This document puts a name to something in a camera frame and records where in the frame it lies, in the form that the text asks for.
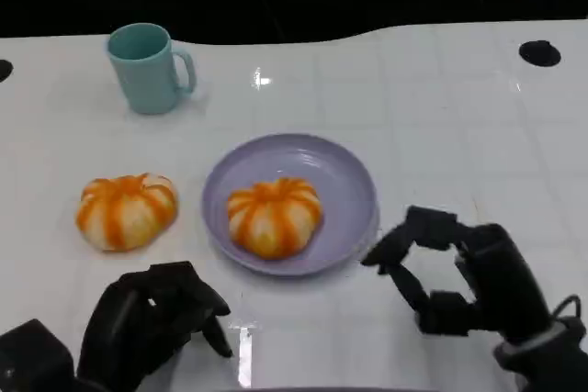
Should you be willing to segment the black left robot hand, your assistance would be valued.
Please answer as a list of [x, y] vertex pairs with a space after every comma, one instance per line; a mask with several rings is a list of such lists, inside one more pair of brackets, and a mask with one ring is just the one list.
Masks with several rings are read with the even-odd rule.
[[226, 301], [189, 261], [123, 274], [98, 300], [85, 330], [76, 371], [92, 391], [135, 391], [143, 379], [201, 333], [221, 357], [233, 351], [219, 318]]

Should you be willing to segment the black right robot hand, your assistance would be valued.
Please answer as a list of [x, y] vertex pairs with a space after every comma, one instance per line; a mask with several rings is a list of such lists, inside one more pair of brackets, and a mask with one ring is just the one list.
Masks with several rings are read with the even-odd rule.
[[[402, 264], [412, 245], [440, 252], [456, 249], [455, 265], [474, 301], [468, 302], [458, 292], [426, 292]], [[536, 278], [508, 232], [495, 223], [471, 227], [452, 213], [411, 206], [404, 221], [361, 263], [390, 276], [424, 334], [467, 336], [472, 330], [496, 331], [507, 342], [521, 344], [551, 326]]]

